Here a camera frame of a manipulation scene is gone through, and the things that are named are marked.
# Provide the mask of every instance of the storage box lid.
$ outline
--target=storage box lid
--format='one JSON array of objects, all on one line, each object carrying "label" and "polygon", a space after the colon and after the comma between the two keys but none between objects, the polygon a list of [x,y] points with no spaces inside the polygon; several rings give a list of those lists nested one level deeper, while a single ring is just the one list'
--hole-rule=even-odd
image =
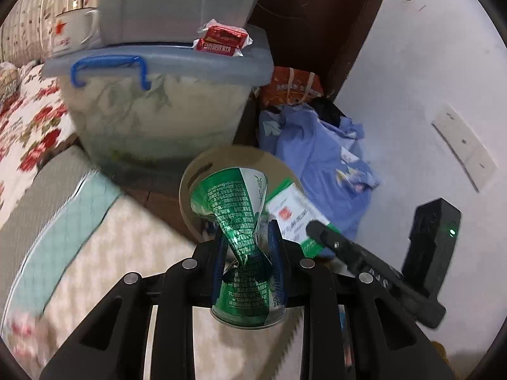
[{"label": "storage box lid", "polygon": [[108,64],[113,63],[112,59],[115,57],[112,56],[116,56],[116,59],[121,56],[134,56],[142,59],[147,74],[181,75],[220,84],[265,86],[271,81],[274,68],[268,39],[265,31],[259,27],[247,26],[247,31],[253,44],[242,50],[243,57],[199,52],[189,47],[174,45],[119,45],[50,58],[44,64],[42,75],[70,75],[71,68],[78,61],[89,57],[103,57],[105,61],[97,68],[93,65],[80,67],[79,80],[85,80],[87,76],[131,76],[139,71],[134,67],[126,67],[120,64],[121,62],[111,66]]}]

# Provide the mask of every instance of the pillow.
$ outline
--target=pillow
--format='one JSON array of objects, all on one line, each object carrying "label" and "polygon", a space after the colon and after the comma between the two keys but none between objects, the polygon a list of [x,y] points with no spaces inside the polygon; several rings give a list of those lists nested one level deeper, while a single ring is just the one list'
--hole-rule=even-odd
[{"label": "pillow", "polygon": [[0,116],[4,115],[19,98],[18,70],[10,67],[2,67],[0,64]]}]

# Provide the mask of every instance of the metal bolt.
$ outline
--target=metal bolt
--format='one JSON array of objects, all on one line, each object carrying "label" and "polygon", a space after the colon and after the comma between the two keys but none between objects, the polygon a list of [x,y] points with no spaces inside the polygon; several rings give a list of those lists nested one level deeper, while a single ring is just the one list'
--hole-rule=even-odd
[{"label": "metal bolt", "polygon": [[197,267],[197,261],[193,258],[187,258],[183,260],[182,266],[187,270],[195,269]]},{"label": "metal bolt", "polygon": [[359,275],[359,281],[364,284],[369,284],[373,281],[373,276],[370,273],[361,273]]},{"label": "metal bolt", "polygon": [[301,259],[299,265],[304,269],[312,269],[313,267],[315,267],[315,261],[313,261],[311,258],[305,257]]},{"label": "metal bolt", "polygon": [[134,284],[139,280],[139,276],[136,273],[128,273],[124,278],[123,282],[125,284]]}]

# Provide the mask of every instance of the transparent storage container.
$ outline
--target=transparent storage container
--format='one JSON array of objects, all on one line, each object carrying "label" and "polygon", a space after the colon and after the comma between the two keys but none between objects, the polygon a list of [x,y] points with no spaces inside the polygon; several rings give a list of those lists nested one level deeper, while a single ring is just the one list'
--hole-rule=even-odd
[{"label": "transparent storage container", "polygon": [[177,190],[202,151],[231,144],[253,86],[270,82],[264,30],[244,57],[169,45],[125,45],[49,59],[80,141],[120,184]]},{"label": "transparent storage container", "polygon": [[192,42],[211,19],[244,27],[257,0],[98,0],[106,45]]}]

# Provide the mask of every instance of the blue handle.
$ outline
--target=blue handle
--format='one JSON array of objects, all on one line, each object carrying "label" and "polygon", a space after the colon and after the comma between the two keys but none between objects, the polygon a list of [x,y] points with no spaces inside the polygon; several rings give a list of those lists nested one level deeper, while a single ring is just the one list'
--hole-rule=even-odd
[{"label": "blue handle", "polygon": [[76,78],[79,70],[84,70],[85,68],[124,67],[134,64],[139,64],[141,87],[143,90],[148,91],[151,88],[151,83],[146,80],[146,62],[143,57],[139,57],[138,55],[97,55],[85,57],[75,62],[70,68],[70,81],[74,87],[84,87],[86,83],[78,81]]}]

